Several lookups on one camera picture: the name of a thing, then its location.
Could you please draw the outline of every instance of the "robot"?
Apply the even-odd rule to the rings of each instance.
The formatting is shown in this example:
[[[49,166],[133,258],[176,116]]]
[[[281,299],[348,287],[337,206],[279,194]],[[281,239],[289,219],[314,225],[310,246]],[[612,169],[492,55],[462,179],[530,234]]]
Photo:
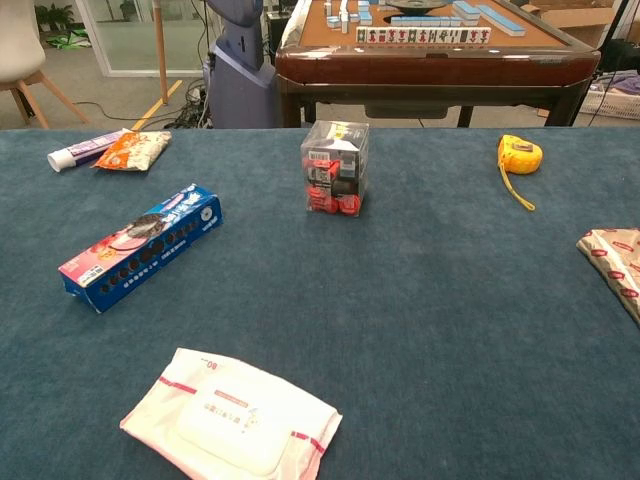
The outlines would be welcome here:
[[[214,128],[275,128],[280,124],[276,71],[264,62],[262,0],[207,0],[224,19],[209,54],[209,111]]]

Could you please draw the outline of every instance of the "white basket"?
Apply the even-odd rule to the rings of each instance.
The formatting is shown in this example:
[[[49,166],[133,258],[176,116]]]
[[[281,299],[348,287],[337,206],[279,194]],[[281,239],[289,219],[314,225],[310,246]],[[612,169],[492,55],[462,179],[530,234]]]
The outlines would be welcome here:
[[[640,120],[640,95],[608,92],[603,102],[604,95],[604,92],[589,91],[580,111],[591,114],[597,111],[598,115],[606,117]]]

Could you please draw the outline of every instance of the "clear plastic box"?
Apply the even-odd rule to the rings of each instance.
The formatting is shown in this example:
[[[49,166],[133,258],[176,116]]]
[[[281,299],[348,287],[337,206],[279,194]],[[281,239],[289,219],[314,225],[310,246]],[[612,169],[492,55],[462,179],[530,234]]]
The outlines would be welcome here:
[[[318,120],[300,154],[307,210],[357,217],[367,188],[369,124]]]

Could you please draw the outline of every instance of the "chair leg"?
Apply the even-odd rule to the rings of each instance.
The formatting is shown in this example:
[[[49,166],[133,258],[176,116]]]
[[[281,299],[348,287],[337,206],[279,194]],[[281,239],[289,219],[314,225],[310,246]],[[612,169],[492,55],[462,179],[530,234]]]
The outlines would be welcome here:
[[[22,115],[22,119],[24,120],[25,125],[29,125],[29,114],[24,108],[22,103],[22,99],[20,98],[19,90],[17,88],[11,89],[11,95],[13,95],[13,100],[16,102],[16,106],[18,110],[20,110],[20,115]]]
[[[49,89],[49,91],[51,91],[51,93],[53,93],[56,97],[58,97],[60,101],[64,103],[69,110],[71,110],[78,117],[80,117],[80,120],[82,120],[84,123],[89,123],[89,119],[85,117],[84,113],[82,113],[80,109],[76,107],[71,100],[65,97],[64,93],[62,93],[60,89],[56,87],[56,85],[51,80],[49,80],[43,73],[41,73],[40,81],[44,84],[45,87]]]
[[[27,102],[29,102],[29,105],[31,105],[31,108],[33,109],[33,113],[36,114],[36,118],[40,122],[40,125],[42,126],[42,128],[48,129],[49,124],[47,123],[47,119],[45,118],[44,113],[42,113],[42,110],[40,110],[40,107],[38,106],[36,99],[33,97],[33,95],[31,95],[31,90],[29,90],[29,87],[27,87],[27,84],[24,83],[24,80],[18,80],[18,88],[27,99]]]

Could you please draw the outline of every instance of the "wooden pole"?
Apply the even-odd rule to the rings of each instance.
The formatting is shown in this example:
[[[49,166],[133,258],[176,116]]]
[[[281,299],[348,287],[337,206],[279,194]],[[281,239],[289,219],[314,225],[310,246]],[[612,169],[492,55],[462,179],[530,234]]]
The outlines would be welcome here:
[[[169,103],[169,95],[167,94],[167,64],[164,58],[164,31],[162,29],[162,7],[160,6],[160,0],[153,0],[153,23],[156,27],[156,53],[158,54],[162,103],[167,105]]]

